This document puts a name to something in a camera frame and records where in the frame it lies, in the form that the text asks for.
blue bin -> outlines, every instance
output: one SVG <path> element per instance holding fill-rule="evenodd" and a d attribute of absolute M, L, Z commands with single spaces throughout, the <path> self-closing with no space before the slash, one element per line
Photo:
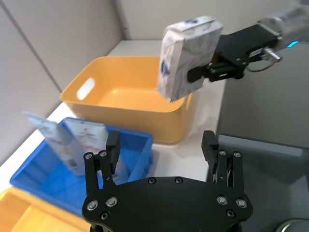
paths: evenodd
<path fill-rule="evenodd" d="M 64 121 L 60 125 L 66 128 Z M 128 182 L 145 178 L 152 164 L 151 134 L 106 125 L 120 131 L 120 157 L 129 172 Z M 86 198 L 84 176 L 75 176 L 44 140 L 12 176 L 10 183 L 54 205 L 82 216 Z"/>

robotic arm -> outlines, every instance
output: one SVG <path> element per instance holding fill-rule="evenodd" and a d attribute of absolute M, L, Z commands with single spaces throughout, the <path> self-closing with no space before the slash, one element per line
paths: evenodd
<path fill-rule="evenodd" d="M 305 42 L 309 43 L 309 0 L 293 2 L 292 7 L 270 15 L 257 24 L 220 37 L 212 63 L 188 72 L 188 81 L 195 82 L 202 76 L 209 81 L 228 78 L 241 79 L 244 70 L 264 71 L 281 61 L 278 51 Z M 251 70 L 252 62 L 268 60 L 261 70 Z"/>
<path fill-rule="evenodd" d="M 241 79 L 244 70 L 260 72 L 281 60 L 278 51 L 309 42 L 309 0 L 261 19 L 256 25 L 222 35 L 211 64 L 188 72 L 188 81 Z M 269 60 L 261 70 L 251 62 Z M 91 232 L 240 232 L 253 213 L 244 192 L 242 154 L 222 150 L 212 131 L 204 131 L 202 150 L 213 178 L 207 182 L 151 177 L 116 186 L 112 174 L 119 158 L 119 134 L 111 133 L 107 150 L 84 155 L 87 197 L 83 216 Z M 104 187 L 99 189 L 97 171 Z"/>
<path fill-rule="evenodd" d="M 213 178 L 208 182 L 150 177 L 115 185 L 119 135 L 111 133 L 107 150 L 86 153 L 87 197 L 83 216 L 91 232 L 240 232 L 253 207 L 244 193 L 242 154 L 221 150 L 212 131 L 204 131 L 202 150 Z M 97 171 L 104 187 L 99 189 Z"/>

yellow tray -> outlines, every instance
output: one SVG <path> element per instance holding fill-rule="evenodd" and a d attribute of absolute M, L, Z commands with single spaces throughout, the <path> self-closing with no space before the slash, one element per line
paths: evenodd
<path fill-rule="evenodd" d="M 89 232 L 82 218 L 10 188 L 0 194 L 1 232 Z"/>
<path fill-rule="evenodd" d="M 159 57 L 101 57 L 63 91 L 61 99 L 80 118 L 151 133 L 176 143 L 187 132 L 192 95 L 167 102 L 157 91 Z"/>

blue indicator light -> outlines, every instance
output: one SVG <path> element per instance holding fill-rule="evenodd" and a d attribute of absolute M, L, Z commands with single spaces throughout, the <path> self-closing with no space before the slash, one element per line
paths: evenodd
<path fill-rule="evenodd" d="M 293 41 L 293 42 L 291 42 L 287 47 L 288 48 L 291 48 L 291 47 L 294 47 L 296 44 L 298 44 L 299 43 L 299 41 Z"/>

cable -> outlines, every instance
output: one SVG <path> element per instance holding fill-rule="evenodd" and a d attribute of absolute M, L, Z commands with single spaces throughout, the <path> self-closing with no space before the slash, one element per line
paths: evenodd
<path fill-rule="evenodd" d="M 275 62 L 271 62 L 268 66 L 266 66 L 265 68 L 262 68 L 262 69 L 258 69 L 258 70 L 252 70 L 250 69 L 249 67 L 247 67 L 246 69 L 252 73 L 259 73 L 259 72 L 262 72 L 262 71 L 265 71 L 267 69 L 269 69 L 270 67 L 272 67 L 273 65 L 275 64 Z"/>

